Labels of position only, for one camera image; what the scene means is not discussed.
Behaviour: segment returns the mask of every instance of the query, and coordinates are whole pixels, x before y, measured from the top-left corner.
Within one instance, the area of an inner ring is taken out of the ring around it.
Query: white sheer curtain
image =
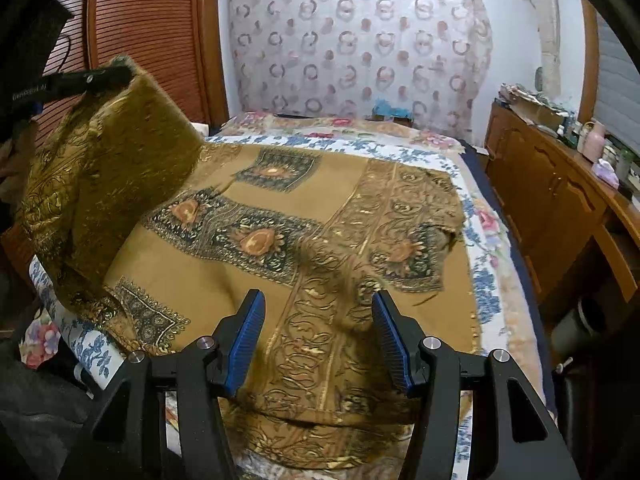
[[[481,144],[473,100],[491,60],[482,0],[230,0],[244,110],[371,115],[412,111],[417,128]]]

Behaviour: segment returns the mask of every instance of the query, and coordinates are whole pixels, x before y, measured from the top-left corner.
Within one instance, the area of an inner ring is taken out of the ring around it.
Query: brown paisley fabric
[[[462,206],[446,174],[203,145],[140,71],[63,121],[34,167],[25,222],[60,301],[126,349],[178,351],[262,290],[257,351],[225,421],[293,467],[352,467],[409,435],[417,407],[382,361],[376,290],[426,333],[478,350]]]

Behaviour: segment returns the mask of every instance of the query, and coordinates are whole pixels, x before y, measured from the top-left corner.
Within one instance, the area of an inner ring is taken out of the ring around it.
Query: pink bottle
[[[602,156],[605,131],[604,124],[595,121],[593,128],[587,135],[587,139],[584,141],[582,154],[591,162],[596,162]]]

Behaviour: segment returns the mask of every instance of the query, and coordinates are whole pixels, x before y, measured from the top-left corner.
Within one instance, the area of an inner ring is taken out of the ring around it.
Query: cabinet door
[[[510,125],[502,134],[495,160],[487,172],[509,227],[518,242],[522,237],[516,218],[525,217],[526,210],[530,208],[523,193],[532,152],[532,144],[528,137],[529,133],[524,128]]]
[[[536,237],[546,227],[554,200],[553,191],[559,185],[567,166],[543,140],[536,140],[527,161],[527,175],[522,193],[511,211],[518,226],[520,249],[526,254],[536,243]]]
[[[504,137],[504,131],[508,126],[508,114],[510,113],[511,112],[495,104],[491,108],[491,117],[489,118],[489,125],[484,139],[484,146],[489,152],[489,158],[491,158],[491,160],[494,160],[498,153],[500,141]]]
[[[552,187],[552,196],[544,229],[524,254],[539,300],[567,272],[593,235],[606,208],[596,190],[570,168]]]

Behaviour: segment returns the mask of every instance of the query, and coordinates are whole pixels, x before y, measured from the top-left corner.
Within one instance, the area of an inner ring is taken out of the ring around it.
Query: wooden wardrobe
[[[228,120],[218,0],[59,1],[74,16],[62,30],[45,73],[96,68],[128,54],[191,121],[217,126]],[[45,107],[38,117],[38,145],[74,101]]]

